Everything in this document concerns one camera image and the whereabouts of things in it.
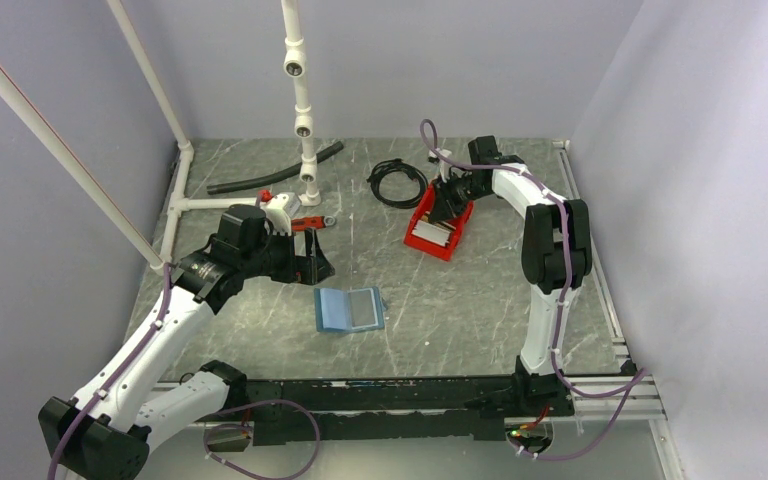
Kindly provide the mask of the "red plastic bin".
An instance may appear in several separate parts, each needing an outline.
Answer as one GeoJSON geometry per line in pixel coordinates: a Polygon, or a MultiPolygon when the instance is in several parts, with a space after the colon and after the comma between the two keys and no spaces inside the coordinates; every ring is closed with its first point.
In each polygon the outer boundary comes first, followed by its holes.
{"type": "Polygon", "coordinates": [[[429,187],[410,218],[403,243],[410,248],[448,262],[472,215],[473,202],[469,201],[464,212],[453,220],[434,223],[430,221],[434,200],[435,193],[433,188],[429,187]]]}

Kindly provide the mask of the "blue card holder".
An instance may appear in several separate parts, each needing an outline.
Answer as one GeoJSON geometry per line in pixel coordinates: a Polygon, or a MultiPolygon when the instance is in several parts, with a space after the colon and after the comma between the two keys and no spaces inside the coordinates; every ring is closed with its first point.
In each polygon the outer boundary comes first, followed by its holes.
{"type": "Polygon", "coordinates": [[[352,334],[385,327],[385,306],[377,287],[315,288],[314,304],[318,332],[352,334]]]}

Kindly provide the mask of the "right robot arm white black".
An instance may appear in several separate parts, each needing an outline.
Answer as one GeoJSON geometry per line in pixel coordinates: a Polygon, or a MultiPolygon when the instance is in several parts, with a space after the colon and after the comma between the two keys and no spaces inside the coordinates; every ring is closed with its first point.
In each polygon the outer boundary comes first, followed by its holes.
{"type": "Polygon", "coordinates": [[[470,161],[458,163],[431,144],[438,174],[430,183],[430,220],[452,220],[488,196],[506,201],[522,217],[520,259],[531,300],[519,359],[530,375],[554,375],[562,369],[571,305],[593,266],[588,206],[552,191],[518,156],[501,154],[494,136],[478,137],[468,149],[470,161]]]}

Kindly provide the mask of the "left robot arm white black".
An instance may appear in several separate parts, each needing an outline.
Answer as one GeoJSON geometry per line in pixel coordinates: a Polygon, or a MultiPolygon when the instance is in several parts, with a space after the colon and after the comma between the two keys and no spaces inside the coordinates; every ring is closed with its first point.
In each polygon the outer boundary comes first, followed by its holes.
{"type": "Polygon", "coordinates": [[[334,275],[317,230],[297,231],[281,207],[237,204],[220,217],[206,244],[163,267],[162,293],[114,357],[68,399],[51,397],[38,420],[51,460],[50,479],[134,479],[149,454],[190,423],[217,414],[239,417],[247,377],[213,360],[183,384],[151,398],[171,362],[247,280],[316,285],[334,275]]]}

